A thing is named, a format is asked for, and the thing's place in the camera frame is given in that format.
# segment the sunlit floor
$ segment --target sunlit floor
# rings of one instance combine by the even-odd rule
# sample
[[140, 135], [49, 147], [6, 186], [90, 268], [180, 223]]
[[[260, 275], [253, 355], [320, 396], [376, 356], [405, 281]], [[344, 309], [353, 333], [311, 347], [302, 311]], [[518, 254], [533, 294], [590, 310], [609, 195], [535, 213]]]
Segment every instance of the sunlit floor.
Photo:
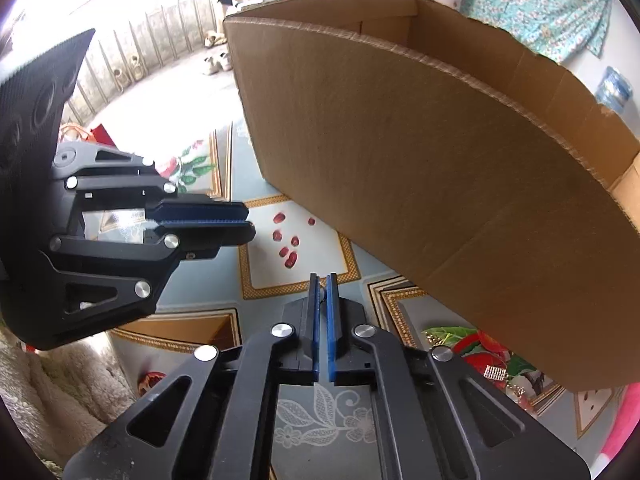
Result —
[[165, 160], [190, 142], [242, 116], [233, 71], [204, 75], [204, 58], [226, 46], [199, 50], [127, 89], [100, 111], [102, 123], [123, 152]]

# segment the brown cardboard box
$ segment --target brown cardboard box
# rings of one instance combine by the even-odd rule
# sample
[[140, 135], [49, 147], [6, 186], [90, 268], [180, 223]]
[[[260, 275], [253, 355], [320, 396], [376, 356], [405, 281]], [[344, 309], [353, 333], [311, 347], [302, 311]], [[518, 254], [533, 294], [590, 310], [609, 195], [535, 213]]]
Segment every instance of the brown cardboard box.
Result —
[[571, 73], [429, 0], [225, 28], [271, 184], [567, 388], [640, 381], [640, 145]]

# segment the silver screw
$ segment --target silver screw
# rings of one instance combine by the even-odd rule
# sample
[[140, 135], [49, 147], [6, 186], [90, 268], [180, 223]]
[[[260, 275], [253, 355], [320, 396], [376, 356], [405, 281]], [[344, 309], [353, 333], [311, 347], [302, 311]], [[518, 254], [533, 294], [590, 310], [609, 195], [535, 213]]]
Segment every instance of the silver screw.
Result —
[[148, 298], [151, 294], [151, 285], [147, 282], [137, 282], [134, 289], [136, 291], [136, 296], [139, 298]]
[[168, 249], [175, 249], [178, 245], [180, 245], [180, 238], [176, 235], [167, 235], [164, 237], [164, 244]]
[[451, 361], [451, 358], [453, 357], [453, 350], [448, 346], [440, 345], [431, 349], [431, 355], [436, 359], [436, 361], [442, 361], [445, 363], [447, 361]]
[[376, 333], [376, 327], [367, 324], [358, 325], [353, 329], [353, 333], [358, 337], [371, 337]]
[[195, 349], [193, 355], [198, 361], [211, 361], [218, 355], [218, 349], [212, 345], [202, 345]]
[[49, 249], [52, 251], [57, 251], [60, 247], [62, 247], [62, 240], [57, 236], [54, 236], [49, 242]]
[[274, 335], [276, 337], [286, 337], [288, 335], [291, 335], [292, 332], [293, 327], [287, 323], [278, 323], [276, 325], [273, 325], [273, 327], [271, 328], [271, 335]]

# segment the beige plush fabric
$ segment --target beige plush fabric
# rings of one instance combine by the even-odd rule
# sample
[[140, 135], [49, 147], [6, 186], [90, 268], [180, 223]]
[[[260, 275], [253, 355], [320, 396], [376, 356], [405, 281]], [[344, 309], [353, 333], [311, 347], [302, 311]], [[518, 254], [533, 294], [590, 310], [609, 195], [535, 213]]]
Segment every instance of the beige plush fabric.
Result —
[[0, 396], [41, 459], [64, 465], [134, 402], [105, 341], [33, 354], [0, 327]]

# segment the teal floral fabric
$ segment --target teal floral fabric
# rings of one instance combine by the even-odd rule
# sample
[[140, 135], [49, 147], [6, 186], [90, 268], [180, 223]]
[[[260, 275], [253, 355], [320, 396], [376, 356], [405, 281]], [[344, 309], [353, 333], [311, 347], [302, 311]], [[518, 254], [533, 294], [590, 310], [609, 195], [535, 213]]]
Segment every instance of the teal floral fabric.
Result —
[[596, 56], [612, 0], [462, 0], [460, 12], [500, 27], [534, 52], [560, 63], [586, 48]]

